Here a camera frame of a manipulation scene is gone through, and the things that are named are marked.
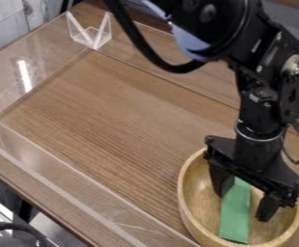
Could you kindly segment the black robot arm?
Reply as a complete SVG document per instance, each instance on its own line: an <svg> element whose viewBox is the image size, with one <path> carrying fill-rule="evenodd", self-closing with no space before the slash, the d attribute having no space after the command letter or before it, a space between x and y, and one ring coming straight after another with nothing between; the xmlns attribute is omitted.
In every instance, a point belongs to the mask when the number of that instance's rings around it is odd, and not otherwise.
<svg viewBox="0 0 299 247"><path fill-rule="evenodd" d="M299 132L299 40L266 14L262 0L143 0L170 26L185 54L222 60L237 75L241 113L234 139L207 136L205 158L214 191L225 196L241 178L263 191L255 217L271 220L297 206L299 164L283 144Z"/></svg>

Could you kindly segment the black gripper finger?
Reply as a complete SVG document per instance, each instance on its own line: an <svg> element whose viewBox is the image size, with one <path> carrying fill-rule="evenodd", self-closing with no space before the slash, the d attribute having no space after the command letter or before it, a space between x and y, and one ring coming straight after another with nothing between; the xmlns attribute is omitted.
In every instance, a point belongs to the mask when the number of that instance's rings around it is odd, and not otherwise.
<svg viewBox="0 0 299 247"><path fill-rule="evenodd" d="M258 221L269 222L282 207L285 207L285 203L281 194L277 192L266 194L257 209Z"/></svg>
<svg viewBox="0 0 299 247"><path fill-rule="evenodd" d="M233 173L225 167L222 167L217 161L210 161L209 164L213 188L217 195L223 198L226 193L235 185L235 177Z"/></svg>

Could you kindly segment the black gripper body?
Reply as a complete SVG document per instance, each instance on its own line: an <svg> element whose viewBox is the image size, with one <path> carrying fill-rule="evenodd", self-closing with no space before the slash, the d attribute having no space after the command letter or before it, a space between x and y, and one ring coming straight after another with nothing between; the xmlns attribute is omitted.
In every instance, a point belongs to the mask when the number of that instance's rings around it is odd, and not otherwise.
<svg viewBox="0 0 299 247"><path fill-rule="evenodd" d="M237 123L237 138L207 135L205 158L217 161L234 175L243 179L265 195L281 194L285 207L295 207L299 200L299 175L289 168L283 155L294 165L299 165L286 150L285 136L290 127L299 132L299 123L289 123L271 133L247 132Z"/></svg>

